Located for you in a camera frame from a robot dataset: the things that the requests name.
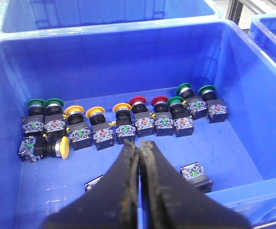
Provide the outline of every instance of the blue plastic crate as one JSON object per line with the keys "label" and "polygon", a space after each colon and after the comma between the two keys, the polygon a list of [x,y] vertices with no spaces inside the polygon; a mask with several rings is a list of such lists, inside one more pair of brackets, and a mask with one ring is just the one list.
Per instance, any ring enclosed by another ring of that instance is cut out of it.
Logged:
{"label": "blue plastic crate", "polygon": [[3,0],[0,35],[62,34],[80,31],[81,26],[124,22],[136,28],[156,27],[221,16],[211,0]]}
{"label": "blue plastic crate", "polygon": [[214,84],[230,112],[224,123],[194,122],[192,136],[148,136],[177,171],[198,161],[214,181],[208,196],[254,225],[276,219],[276,65],[230,21],[0,39],[0,229],[37,228],[84,194],[122,146],[71,150],[66,160],[23,163],[17,151],[26,102],[63,99],[65,107],[112,107],[136,95],[175,96]]}
{"label": "blue plastic crate", "polygon": [[276,14],[254,16],[249,35],[276,62]]}

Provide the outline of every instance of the crate floor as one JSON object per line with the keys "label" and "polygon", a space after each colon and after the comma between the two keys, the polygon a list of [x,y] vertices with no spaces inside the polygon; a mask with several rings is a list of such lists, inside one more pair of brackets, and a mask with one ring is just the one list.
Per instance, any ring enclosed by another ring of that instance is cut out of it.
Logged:
{"label": "crate floor", "polygon": [[[65,107],[73,104],[82,105],[86,109],[94,105],[109,107],[106,110],[106,119],[113,121],[115,116],[112,107],[116,103],[128,101],[136,95],[144,95],[149,105],[151,98],[160,94],[173,96],[173,92],[174,88],[106,96],[66,102]],[[177,171],[180,171],[181,166],[199,162],[214,181],[213,191],[263,180],[228,121],[209,124],[202,118],[194,121],[194,125],[192,136],[176,138],[153,135],[137,138],[136,144],[139,145],[141,140],[155,141]],[[116,144],[97,151],[92,145],[78,151],[71,149],[66,160],[45,158],[34,164],[23,163],[17,228],[36,228],[47,215],[57,212],[83,195],[84,183],[104,174],[121,149],[122,145]]]}

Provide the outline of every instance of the background crate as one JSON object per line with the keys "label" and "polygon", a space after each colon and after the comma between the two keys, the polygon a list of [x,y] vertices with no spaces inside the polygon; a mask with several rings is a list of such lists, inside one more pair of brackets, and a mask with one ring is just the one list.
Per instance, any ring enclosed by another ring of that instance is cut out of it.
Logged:
{"label": "background crate", "polygon": [[214,84],[230,112],[224,123],[194,122],[192,136],[148,136],[177,171],[198,161],[214,181],[208,196],[254,225],[276,219],[276,66],[230,21],[0,40],[0,229],[37,228],[84,194],[122,146],[71,150],[66,160],[23,163],[17,151],[26,102],[58,97],[65,107],[106,109],[136,95],[150,100]]}
{"label": "background crate", "polygon": [[249,35],[276,62],[276,14],[254,16]]}
{"label": "background crate", "polygon": [[139,28],[221,16],[211,0],[4,0],[0,6],[0,35],[22,31],[46,34],[52,29],[53,33],[67,33],[81,26],[124,22],[136,22],[129,26]]}

